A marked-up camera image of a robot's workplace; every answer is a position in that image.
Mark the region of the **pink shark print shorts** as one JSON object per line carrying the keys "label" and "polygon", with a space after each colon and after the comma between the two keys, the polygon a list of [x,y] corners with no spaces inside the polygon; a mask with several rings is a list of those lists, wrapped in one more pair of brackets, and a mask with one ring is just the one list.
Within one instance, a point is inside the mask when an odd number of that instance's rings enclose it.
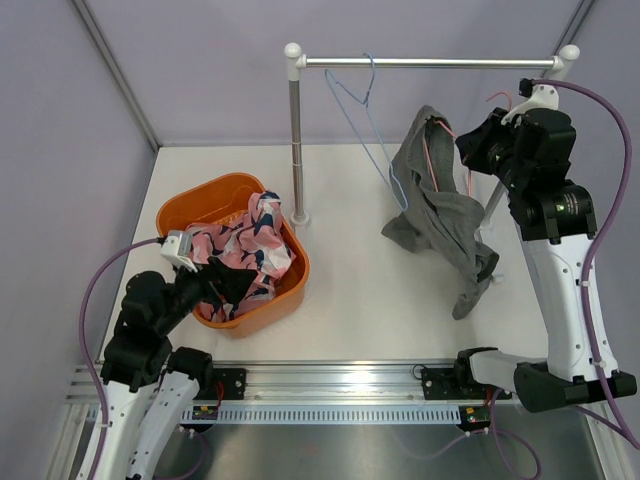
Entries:
{"label": "pink shark print shorts", "polygon": [[290,269],[296,254],[282,236],[281,199],[272,191],[253,193],[248,210],[228,225],[193,223],[191,260],[201,266],[211,257],[232,269],[250,270],[254,281],[237,302],[214,306],[203,302],[196,311],[207,321],[229,322],[261,307],[276,296],[276,287]]}

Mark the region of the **grey shorts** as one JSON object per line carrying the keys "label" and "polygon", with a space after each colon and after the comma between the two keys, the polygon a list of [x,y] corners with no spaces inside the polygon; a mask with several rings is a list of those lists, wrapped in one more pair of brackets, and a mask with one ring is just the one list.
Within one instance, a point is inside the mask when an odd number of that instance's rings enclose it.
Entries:
{"label": "grey shorts", "polygon": [[456,187],[454,139],[448,127],[448,120],[433,107],[418,110],[389,171],[403,211],[381,234],[411,253],[435,251],[458,270],[462,290],[452,317],[461,320],[488,289],[500,256],[476,239],[485,210]]}

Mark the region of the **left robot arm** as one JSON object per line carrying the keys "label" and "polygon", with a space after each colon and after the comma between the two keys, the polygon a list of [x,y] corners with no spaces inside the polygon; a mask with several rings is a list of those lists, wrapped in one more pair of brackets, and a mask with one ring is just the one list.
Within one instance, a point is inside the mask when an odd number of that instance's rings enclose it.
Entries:
{"label": "left robot arm", "polygon": [[219,408],[245,393],[243,368],[217,368],[211,354],[172,346],[169,335],[200,303],[240,300],[257,274],[211,258],[173,282],[155,271],[133,276],[92,372],[99,416],[77,474],[80,479],[150,479],[184,411],[195,400]]}

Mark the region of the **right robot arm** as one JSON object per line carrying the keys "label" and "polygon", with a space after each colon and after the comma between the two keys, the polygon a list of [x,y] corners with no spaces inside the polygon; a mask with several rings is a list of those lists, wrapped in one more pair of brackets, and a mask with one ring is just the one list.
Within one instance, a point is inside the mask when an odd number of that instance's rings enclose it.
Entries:
{"label": "right robot arm", "polygon": [[487,385],[543,412],[637,392],[607,345],[597,290],[582,295],[582,270],[597,222],[589,192],[567,177],[576,131],[570,117],[533,108],[510,117],[494,109],[456,145],[465,166],[505,187],[548,337],[546,359],[494,347],[463,350],[454,388],[474,397]]}

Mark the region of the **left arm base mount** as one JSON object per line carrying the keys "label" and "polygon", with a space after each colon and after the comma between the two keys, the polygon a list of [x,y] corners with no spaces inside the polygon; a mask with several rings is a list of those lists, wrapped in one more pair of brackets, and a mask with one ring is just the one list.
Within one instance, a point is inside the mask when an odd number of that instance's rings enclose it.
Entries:
{"label": "left arm base mount", "polygon": [[245,398],[247,370],[244,368],[214,368],[211,379],[205,381],[195,399],[200,401],[243,400]]}

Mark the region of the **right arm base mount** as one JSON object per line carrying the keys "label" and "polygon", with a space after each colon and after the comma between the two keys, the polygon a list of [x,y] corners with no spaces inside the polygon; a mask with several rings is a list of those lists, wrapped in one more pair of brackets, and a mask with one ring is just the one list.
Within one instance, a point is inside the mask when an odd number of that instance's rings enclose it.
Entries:
{"label": "right arm base mount", "polygon": [[453,367],[417,364],[411,374],[420,381],[425,400],[477,400],[488,404],[497,390],[492,385],[460,379]]}

